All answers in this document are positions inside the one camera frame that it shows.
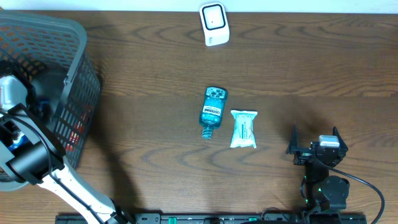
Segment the teal Listerine mouthwash bottle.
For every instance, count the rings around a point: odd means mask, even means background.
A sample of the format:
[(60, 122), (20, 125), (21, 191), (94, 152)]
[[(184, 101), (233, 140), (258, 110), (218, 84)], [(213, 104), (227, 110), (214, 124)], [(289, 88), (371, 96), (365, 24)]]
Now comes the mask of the teal Listerine mouthwash bottle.
[(211, 139), (213, 131), (222, 123), (223, 111), (228, 91), (217, 86), (209, 86), (205, 90), (203, 107), (201, 109), (199, 124), (203, 127), (203, 139)]

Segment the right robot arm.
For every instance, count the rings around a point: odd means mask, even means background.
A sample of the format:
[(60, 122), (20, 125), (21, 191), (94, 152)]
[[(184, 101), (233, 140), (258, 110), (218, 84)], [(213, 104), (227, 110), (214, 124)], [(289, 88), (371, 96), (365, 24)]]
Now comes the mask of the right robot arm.
[(293, 127), (287, 153), (294, 155), (293, 163), (296, 166), (305, 167), (300, 187), (307, 205), (300, 212), (300, 219), (304, 223), (341, 223), (340, 211), (346, 208), (349, 181), (330, 175), (330, 171), (343, 160), (347, 152), (348, 147), (337, 128), (333, 128), (331, 135), (320, 135), (309, 147), (300, 147), (297, 127)]

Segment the mint green wipes pack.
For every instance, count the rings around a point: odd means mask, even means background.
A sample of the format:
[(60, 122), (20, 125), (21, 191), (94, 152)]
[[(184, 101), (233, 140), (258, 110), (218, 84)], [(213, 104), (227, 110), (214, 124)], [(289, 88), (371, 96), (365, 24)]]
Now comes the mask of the mint green wipes pack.
[(254, 119), (257, 111), (231, 110), (231, 114), (234, 118), (234, 130), (230, 147), (257, 148), (254, 135)]

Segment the blue Oreo cookie pack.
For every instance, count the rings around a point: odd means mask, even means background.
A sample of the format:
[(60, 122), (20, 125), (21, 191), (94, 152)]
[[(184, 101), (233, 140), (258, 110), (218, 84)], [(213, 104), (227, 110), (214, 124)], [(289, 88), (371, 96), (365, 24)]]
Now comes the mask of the blue Oreo cookie pack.
[(7, 148), (12, 152), (12, 151), (16, 150), (18, 147), (27, 144), (28, 142), (29, 142), (29, 140), (26, 139), (25, 137), (23, 137), (20, 140), (13, 141), (13, 143), (10, 146), (8, 146)]

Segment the red snack bar wrapper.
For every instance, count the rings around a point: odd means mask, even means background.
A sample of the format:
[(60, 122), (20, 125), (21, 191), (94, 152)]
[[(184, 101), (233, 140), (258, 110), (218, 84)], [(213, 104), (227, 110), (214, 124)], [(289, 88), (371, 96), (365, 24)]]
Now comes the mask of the red snack bar wrapper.
[(85, 106), (85, 109), (80, 115), (80, 121), (76, 121), (73, 128), (75, 129), (69, 134), (69, 143), (66, 145), (67, 152), (74, 152), (79, 147), (79, 144), (83, 141), (83, 135), (86, 129), (86, 125), (90, 120), (90, 116), (93, 112), (92, 106)]

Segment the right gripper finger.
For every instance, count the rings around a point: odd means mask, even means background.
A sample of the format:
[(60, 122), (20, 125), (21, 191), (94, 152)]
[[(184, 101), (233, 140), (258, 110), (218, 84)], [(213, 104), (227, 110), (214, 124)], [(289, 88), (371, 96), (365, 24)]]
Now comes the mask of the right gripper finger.
[(296, 154), (297, 152), (299, 152), (298, 132), (297, 132), (297, 126), (293, 125), (293, 131), (292, 131), (292, 135), (291, 135), (289, 144), (287, 146), (286, 153), (287, 154)]
[(348, 152), (348, 146), (346, 145), (346, 143), (344, 142), (344, 140), (342, 139), (342, 137), (340, 136), (338, 129), (336, 126), (333, 127), (332, 129), (332, 133), (335, 137), (337, 137), (338, 140), (338, 149), (340, 152)]

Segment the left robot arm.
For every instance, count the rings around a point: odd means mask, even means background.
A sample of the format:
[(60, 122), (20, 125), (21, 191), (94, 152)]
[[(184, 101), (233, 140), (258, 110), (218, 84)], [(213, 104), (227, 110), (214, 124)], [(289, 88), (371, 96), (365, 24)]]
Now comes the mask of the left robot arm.
[(73, 168), (67, 149), (77, 148), (92, 104), (71, 105), (63, 71), (29, 80), (20, 71), (1, 71), (1, 168), (9, 180), (2, 191), (38, 185), (63, 199), (88, 223), (135, 223), (108, 196)]

